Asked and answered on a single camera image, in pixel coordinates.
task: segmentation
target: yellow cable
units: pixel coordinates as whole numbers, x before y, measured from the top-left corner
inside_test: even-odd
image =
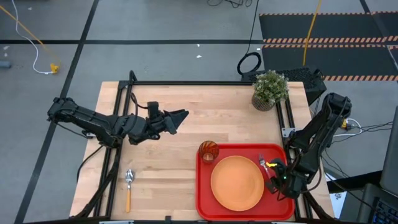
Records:
[[[41,40],[39,40],[28,28],[26,28],[21,22],[17,21],[17,18],[15,18],[7,9],[5,9],[2,5],[0,5],[0,9],[3,10],[8,16],[10,16],[12,19],[14,19],[18,24],[30,35],[32,36],[35,40],[38,41],[38,43],[43,47],[43,49],[49,53],[51,56],[53,56],[57,61],[58,61],[58,68],[56,68],[56,71],[58,71],[59,67],[61,67],[61,60],[50,50],[48,49]]]
[[[305,59],[306,59],[306,56],[307,56],[308,41],[310,40],[312,27],[313,27],[313,24],[315,23],[315,19],[317,18],[317,14],[318,14],[319,8],[321,8],[321,3],[322,3],[322,0],[319,0],[318,6],[317,6],[317,10],[315,11],[315,14],[312,17],[312,22],[311,22],[310,30],[308,31],[307,39],[305,40],[303,66],[305,65]]]

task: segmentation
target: black metal frame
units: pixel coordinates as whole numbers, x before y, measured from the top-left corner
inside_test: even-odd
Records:
[[[132,86],[133,85],[236,85],[236,86],[241,86],[241,85],[252,85],[252,82],[241,82],[241,81],[137,81],[136,77],[133,77],[132,80],[129,81],[119,81],[118,85],[118,92],[116,93],[116,101],[115,101],[115,106],[113,110],[113,114],[118,114],[118,111],[120,109],[120,103],[121,103],[121,96],[123,93],[123,90],[126,88],[127,93],[132,91]],[[124,99],[124,109],[123,109],[123,115],[126,115],[128,112],[129,108],[129,94],[126,94],[126,97]],[[287,110],[287,116],[289,120],[289,126],[294,127],[294,119],[293,119],[293,114],[292,114],[292,109],[290,105],[290,100],[286,100],[286,110]],[[282,128],[285,127],[284,124],[284,116],[282,113],[282,108],[280,105],[280,102],[276,104],[276,109],[277,109],[277,115],[278,115],[278,121],[279,121],[279,126],[280,126],[280,133],[281,133],[281,138],[282,138],[282,144],[284,147],[284,151],[287,156],[287,160],[289,163],[291,163],[291,156],[289,154],[289,149],[287,148],[285,138],[283,137],[284,135],[282,134]],[[99,184],[102,184],[104,182],[104,179],[108,173],[108,168],[109,168],[109,162],[111,160],[111,151],[113,149],[107,148],[105,152],[105,157],[104,157],[104,162],[103,162],[103,168],[101,171],[101,178],[99,181]],[[116,154],[115,154],[115,159],[117,159],[117,167],[119,167],[119,160],[120,160],[120,155],[121,155],[121,150],[122,146],[119,148],[116,148]],[[116,180],[117,180],[117,175],[115,175],[110,183],[110,188],[109,188],[109,197],[106,205],[106,213],[105,216],[100,216],[100,210],[101,210],[101,203],[102,199],[100,198],[94,208],[94,213],[93,217],[76,217],[76,218],[71,218],[69,220],[54,220],[51,221],[51,223],[91,223],[91,222],[98,222],[98,221],[108,221],[110,220],[111,217],[111,212],[113,208],[113,200],[114,200],[114,194],[116,190]],[[309,207],[308,202],[304,199],[304,204],[305,204],[305,211],[307,214],[307,218],[312,219],[312,210]],[[295,219],[297,221],[303,220],[303,218],[300,216],[300,209],[297,200],[295,200]],[[172,221],[172,223],[203,223],[206,221]],[[145,221],[145,220],[135,220],[134,223],[171,223],[170,217],[166,217],[165,220],[159,220],[159,221]],[[250,223],[250,222],[233,222],[233,223]],[[272,222],[256,222],[258,224],[265,224],[265,223],[272,223]]]

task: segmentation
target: amber glass cup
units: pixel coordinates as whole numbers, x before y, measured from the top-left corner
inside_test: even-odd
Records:
[[[213,141],[204,141],[199,146],[199,156],[206,163],[212,163],[220,153],[217,143]]]

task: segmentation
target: wooden table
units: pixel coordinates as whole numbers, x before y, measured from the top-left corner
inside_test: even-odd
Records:
[[[118,82],[103,82],[96,111],[112,114]],[[289,83],[289,96],[296,128],[303,128],[311,120],[302,83]],[[133,86],[138,102],[158,101],[161,110],[189,110],[190,114],[178,129],[178,134],[162,133],[159,141],[144,141],[132,146],[127,138],[123,144],[118,181],[114,195],[112,219],[116,220],[202,220],[195,208],[195,156],[200,143],[274,143],[282,145],[275,107],[261,112],[251,105],[252,86]],[[282,103],[285,125],[287,116]],[[129,113],[135,107],[129,105]],[[147,116],[139,109],[140,116]],[[96,139],[88,141],[85,157],[98,147]],[[77,214],[98,188],[104,150],[91,158],[82,168],[70,214]],[[136,172],[132,183],[131,212],[125,212],[127,169]],[[325,178],[313,196],[323,209],[334,217]],[[311,185],[315,185],[318,174]],[[107,191],[104,193],[101,214],[104,214]],[[301,216],[305,217],[302,198]]]

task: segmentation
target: orange plate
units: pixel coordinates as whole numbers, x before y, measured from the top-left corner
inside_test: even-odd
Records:
[[[246,211],[260,201],[264,179],[250,159],[229,156],[217,163],[211,173],[211,190],[222,206],[232,211]]]

